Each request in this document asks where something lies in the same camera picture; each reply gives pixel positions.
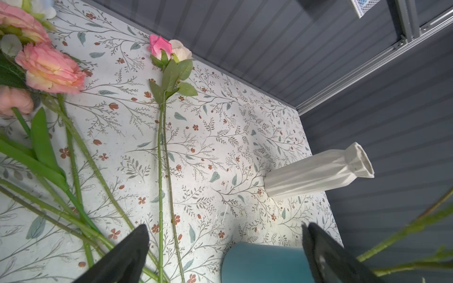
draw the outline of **pink rose bud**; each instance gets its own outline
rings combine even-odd
[[[26,90],[0,86],[0,115],[14,116],[11,108],[17,107],[22,114],[29,114],[33,111],[33,100]]]

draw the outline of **pink rose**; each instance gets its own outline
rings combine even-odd
[[[27,44],[16,56],[16,63],[27,70],[29,87],[51,93],[78,94],[85,73],[68,55],[47,44]]]
[[[149,43],[151,46],[148,46],[148,50],[151,51],[153,56],[160,60],[162,58],[161,49],[163,49],[167,53],[167,57],[170,59],[171,53],[173,52],[170,42],[166,41],[161,36],[152,34],[149,36]]]
[[[51,43],[46,30],[38,20],[21,8],[10,6],[2,1],[0,1],[0,25],[21,29],[22,34],[20,34],[20,31],[19,34],[14,32],[19,38],[28,38],[33,40],[34,43]]]
[[[15,87],[0,86],[0,115],[14,116],[13,107],[17,107],[22,114],[31,113],[33,100],[30,93]]]

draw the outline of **mesh panel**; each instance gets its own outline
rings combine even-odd
[[[351,0],[356,9],[359,18],[361,18],[369,9],[371,9],[380,0]]]

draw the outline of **floral patterned surface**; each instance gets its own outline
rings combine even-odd
[[[115,198],[135,224],[148,226],[150,248],[157,254],[157,233],[162,229],[156,173],[158,108],[147,80],[159,82],[162,74],[149,59],[148,35],[80,1],[57,1],[56,8],[53,43],[79,59],[87,74],[82,94],[67,98],[69,114]],[[186,281],[220,282],[222,258],[240,241],[301,247],[302,222],[317,222],[341,242],[324,193],[284,201],[266,195],[266,172],[311,155],[297,112],[197,61],[189,80],[198,96],[175,95],[167,110],[173,219]],[[55,153],[69,172],[67,157],[72,153],[63,125],[47,112]],[[15,119],[2,119],[0,125],[11,137],[28,142]],[[81,153],[76,155],[86,210],[117,243],[130,230]],[[0,156],[0,173],[52,202],[21,164]],[[169,223],[167,200],[164,222]],[[171,225],[163,229],[164,269],[177,282]],[[0,249],[0,282],[71,282],[87,269],[78,238],[5,196],[0,196]]]

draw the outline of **teal cylinder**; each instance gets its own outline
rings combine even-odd
[[[225,255],[222,283],[314,283],[303,249],[237,243]]]

